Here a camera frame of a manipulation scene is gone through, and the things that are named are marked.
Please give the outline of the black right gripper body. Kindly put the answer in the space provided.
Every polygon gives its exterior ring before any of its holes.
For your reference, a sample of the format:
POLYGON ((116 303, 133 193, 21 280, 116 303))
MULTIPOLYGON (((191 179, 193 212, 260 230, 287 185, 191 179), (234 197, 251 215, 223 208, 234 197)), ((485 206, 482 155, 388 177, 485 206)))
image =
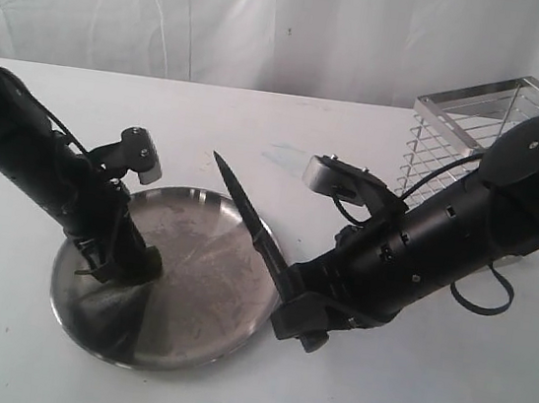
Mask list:
POLYGON ((495 260, 502 202, 480 179, 459 180, 402 215, 378 211, 362 226, 344 228, 332 250, 306 263, 338 272, 335 299, 352 315, 350 328, 383 326, 495 260))

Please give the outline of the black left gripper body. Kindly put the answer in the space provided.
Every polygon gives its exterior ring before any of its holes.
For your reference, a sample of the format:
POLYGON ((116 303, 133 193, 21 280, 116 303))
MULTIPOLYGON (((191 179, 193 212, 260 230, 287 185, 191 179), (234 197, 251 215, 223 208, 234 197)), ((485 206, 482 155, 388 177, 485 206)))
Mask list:
POLYGON ((124 189, 104 181, 89 160, 72 152, 27 88, 0 73, 0 173, 56 221, 71 238, 110 239, 128 212, 124 189))

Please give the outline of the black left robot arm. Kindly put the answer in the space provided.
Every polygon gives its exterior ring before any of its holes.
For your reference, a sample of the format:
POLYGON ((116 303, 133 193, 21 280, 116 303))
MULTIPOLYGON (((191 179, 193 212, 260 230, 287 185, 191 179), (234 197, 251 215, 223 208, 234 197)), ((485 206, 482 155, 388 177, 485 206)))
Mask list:
POLYGON ((118 142, 86 155, 73 138, 52 127, 24 83, 0 69, 0 173, 60 227, 100 283, 141 284, 162 270, 160 252, 144 241, 129 211, 122 177, 134 171, 143 185, 161 178, 149 132, 122 131, 118 142))

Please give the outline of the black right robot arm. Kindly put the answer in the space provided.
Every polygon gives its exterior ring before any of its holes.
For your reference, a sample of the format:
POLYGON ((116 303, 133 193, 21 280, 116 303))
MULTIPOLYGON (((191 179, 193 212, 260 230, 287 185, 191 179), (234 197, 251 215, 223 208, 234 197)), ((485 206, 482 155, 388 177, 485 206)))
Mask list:
POLYGON ((311 191, 370 215, 288 269, 277 338, 315 351, 334 330, 383 326, 475 270, 539 250, 539 82, 424 95, 414 108, 394 190, 333 156, 310 160, 311 191))

